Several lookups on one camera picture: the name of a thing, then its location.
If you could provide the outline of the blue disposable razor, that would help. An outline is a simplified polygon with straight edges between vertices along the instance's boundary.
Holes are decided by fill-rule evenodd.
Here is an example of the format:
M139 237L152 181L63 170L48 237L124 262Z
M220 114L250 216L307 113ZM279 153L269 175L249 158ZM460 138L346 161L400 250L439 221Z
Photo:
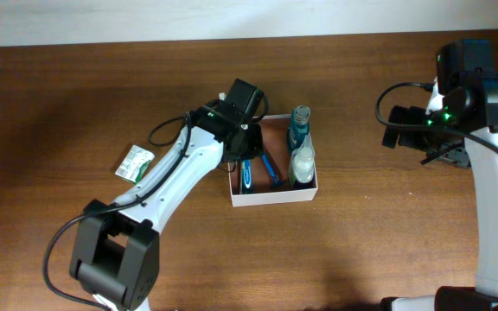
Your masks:
M282 187L286 183L286 180L282 178L280 171L277 169L275 162L271 158L271 155L268 152L264 152L261 156L261 160L264 163L266 172L271 180L270 190Z

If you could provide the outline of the blue mouthwash bottle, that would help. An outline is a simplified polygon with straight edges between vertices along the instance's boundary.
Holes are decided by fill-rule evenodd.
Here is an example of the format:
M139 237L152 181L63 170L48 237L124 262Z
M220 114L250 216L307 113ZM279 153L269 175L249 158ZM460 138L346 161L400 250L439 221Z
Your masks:
M287 131L287 146L290 154L303 144L304 138L309 134L310 115L311 110L307 105L299 105L292 110Z

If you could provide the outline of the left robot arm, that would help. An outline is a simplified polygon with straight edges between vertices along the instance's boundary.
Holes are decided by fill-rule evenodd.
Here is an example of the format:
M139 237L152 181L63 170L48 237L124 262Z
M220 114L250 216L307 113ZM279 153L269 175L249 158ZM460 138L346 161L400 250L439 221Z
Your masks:
M261 156L257 113L264 92L236 79L224 99L182 117L170 150L146 176L107 205L91 201L79 220L70 275L104 310L146 310L159 274L160 235L187 194L223 162Z

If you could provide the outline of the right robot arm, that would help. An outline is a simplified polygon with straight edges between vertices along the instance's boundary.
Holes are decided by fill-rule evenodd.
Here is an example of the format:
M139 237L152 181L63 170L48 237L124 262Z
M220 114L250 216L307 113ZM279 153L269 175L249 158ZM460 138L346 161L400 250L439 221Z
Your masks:
M487 40L463 39L436 53L437 76L419 88L431 93L426 108L394 106L382 143L425 152L471 168L476 194L479 251L472 287L442 286L433 295L386 297L382 310L498 310L498 73Z

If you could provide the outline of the green white soap box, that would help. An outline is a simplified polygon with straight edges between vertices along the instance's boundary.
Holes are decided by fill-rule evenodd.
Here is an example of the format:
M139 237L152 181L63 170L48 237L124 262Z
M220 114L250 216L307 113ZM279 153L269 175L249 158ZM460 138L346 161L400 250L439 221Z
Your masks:
M137 145L132 145L123 161L118 165L115 175L132 184L140 182L155 155Z

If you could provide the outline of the blue toothbrush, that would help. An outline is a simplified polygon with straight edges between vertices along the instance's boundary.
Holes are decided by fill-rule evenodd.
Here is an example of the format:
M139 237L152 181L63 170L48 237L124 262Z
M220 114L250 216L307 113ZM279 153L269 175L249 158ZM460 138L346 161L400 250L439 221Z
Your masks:
M243 160L240 169L240 191L242 194L252 194L252 169L251 161Z

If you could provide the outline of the clear pump soap bottle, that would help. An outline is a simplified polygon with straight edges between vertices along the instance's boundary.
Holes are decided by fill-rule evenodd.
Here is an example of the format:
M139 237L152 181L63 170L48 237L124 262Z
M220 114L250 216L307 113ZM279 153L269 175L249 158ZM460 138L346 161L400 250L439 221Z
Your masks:
M294 149L290 159L288 180L293 190L312 186L315 177L315 150L311 134L304 137L301 146Z

